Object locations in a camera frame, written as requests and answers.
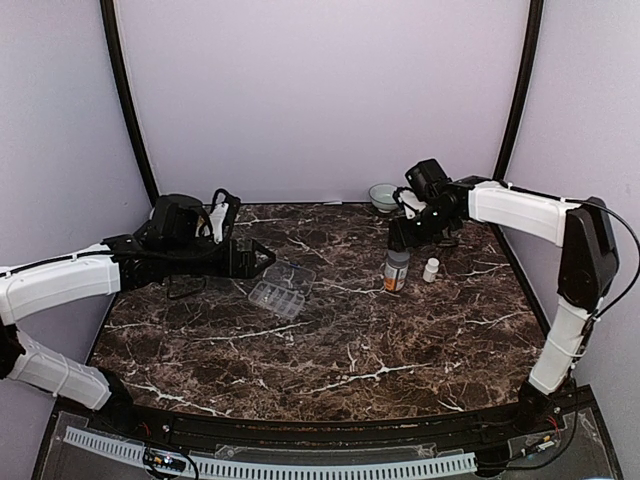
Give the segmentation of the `clear plastic pill organizer box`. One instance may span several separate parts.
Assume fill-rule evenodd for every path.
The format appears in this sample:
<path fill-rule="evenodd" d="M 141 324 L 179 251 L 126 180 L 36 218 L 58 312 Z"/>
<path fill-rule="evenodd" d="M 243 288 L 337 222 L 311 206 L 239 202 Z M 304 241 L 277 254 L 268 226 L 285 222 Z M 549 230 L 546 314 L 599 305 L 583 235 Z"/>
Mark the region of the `clear plastic pill organizer box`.
<path fill-rule="evenodd" d="M 277 260 L 248 294 L 248 300 L 283 319 L 293 320 L 304 309 L 316 273 L 300 265 Z"/>

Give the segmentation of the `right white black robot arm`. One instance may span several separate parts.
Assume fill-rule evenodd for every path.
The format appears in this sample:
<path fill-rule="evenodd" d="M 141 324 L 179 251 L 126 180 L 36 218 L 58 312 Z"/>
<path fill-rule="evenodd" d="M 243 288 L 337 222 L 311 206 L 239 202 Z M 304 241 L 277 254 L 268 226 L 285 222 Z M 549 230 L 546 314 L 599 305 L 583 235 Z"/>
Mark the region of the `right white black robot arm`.
<path fill-rule="evenodd" d="M 466 221 L 495 224 L 554 244 L 561 251 L 556 315 L 525 386 L 555 393 L 583 356 L 595 324 L 614 306 L 607 298 L 620 268 L 613 220 L 599 198 L 568 199 L 480 176 L 452 180 L 435 159 L 405 174 L 392 194 L 401 209 L 390 223 L 390 249 L 440 241 Z"/>

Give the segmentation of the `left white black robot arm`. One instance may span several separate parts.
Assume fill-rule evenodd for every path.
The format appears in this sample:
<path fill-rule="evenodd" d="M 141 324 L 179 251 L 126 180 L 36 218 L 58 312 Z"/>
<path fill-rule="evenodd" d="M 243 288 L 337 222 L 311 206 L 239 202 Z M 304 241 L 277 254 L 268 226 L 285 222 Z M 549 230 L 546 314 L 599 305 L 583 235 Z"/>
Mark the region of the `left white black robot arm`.
<path fill-rule="evenodd" d="M 111 296 L 190 275 L 253 279 L 276 261 L 254 239 L 233 236 L 238 197 L 215 191 L 210 205 L 183 194 L 157 198 L 133 234 L 1 271 L 1 376 L 101 412 L 120 436 L 141 427 L 140 412 L 116 374 L 45 347 L 18 327 L 41 311 L 85 298 Z"/>

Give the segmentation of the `amber pill bottle grey cap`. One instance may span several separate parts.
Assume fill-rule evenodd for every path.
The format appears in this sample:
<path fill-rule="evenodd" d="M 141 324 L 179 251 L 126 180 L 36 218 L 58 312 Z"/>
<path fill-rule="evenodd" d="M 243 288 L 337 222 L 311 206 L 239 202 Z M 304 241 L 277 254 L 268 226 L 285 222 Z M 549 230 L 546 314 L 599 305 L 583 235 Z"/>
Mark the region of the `amber pill bottle grey cap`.
<path fill-rule="evenodd" d="M 406 251 L 388 250 L 384 268 L 384 288 L 388 292 L 403 289 L 408 273 L 410 254 Z"/>

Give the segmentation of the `white pill bottle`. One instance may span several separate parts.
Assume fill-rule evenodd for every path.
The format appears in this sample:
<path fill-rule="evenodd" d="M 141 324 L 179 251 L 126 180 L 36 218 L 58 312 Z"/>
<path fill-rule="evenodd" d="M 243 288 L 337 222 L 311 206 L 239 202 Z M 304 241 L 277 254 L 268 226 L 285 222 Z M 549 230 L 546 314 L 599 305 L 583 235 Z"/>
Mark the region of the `white pill bottle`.
<path fill-rule="evenodd" d="M 433 283 L 437 278 L 439 267 L 440 267 L 440 262 L 437 258 L 435 257 L 429 258 L 423 270 L 423 276 L 422 276 L 423 280 L 427 283 Z"/>

